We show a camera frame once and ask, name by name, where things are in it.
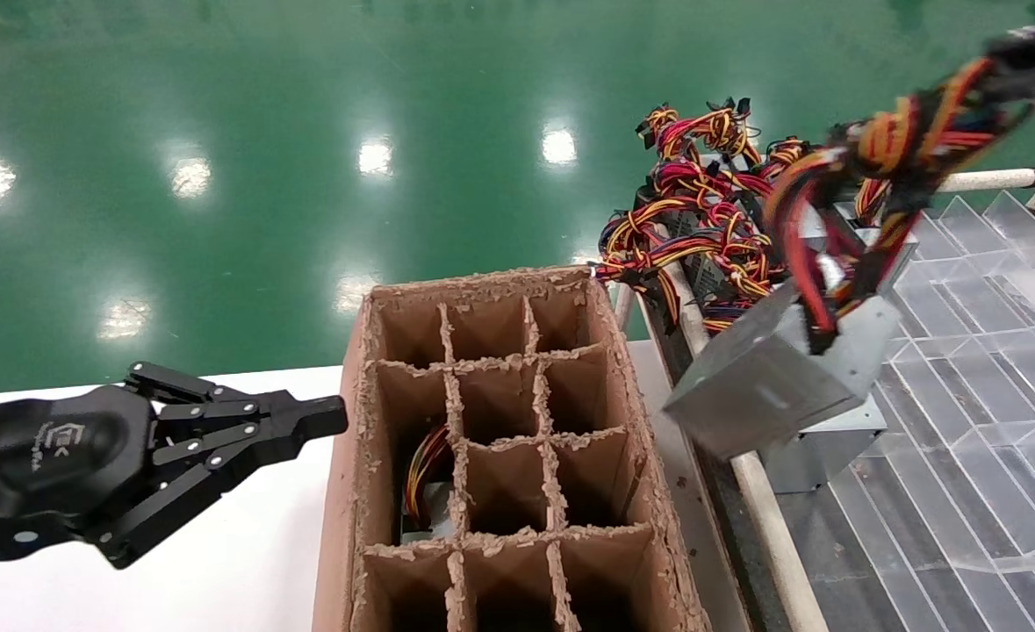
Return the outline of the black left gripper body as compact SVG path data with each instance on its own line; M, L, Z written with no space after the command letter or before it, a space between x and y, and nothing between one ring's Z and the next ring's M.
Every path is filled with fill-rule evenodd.
M147 496L155 419L149 399L118 385L0 403L0 563L96 542Z

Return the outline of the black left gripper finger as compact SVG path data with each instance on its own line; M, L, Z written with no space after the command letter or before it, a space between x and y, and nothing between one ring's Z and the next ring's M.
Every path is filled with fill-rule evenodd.
M147 555L253 473L295 460L309 441L343 435L345 413L241 413L221 417L221 428L157 449L147 461L144 496L89 529L116 569Z
M246 393L154 363L135 363L124 388L162 405L156 437L190 440L231 427L267 423L280 435L343 435L349 428L341 396L299 400L288 391Z

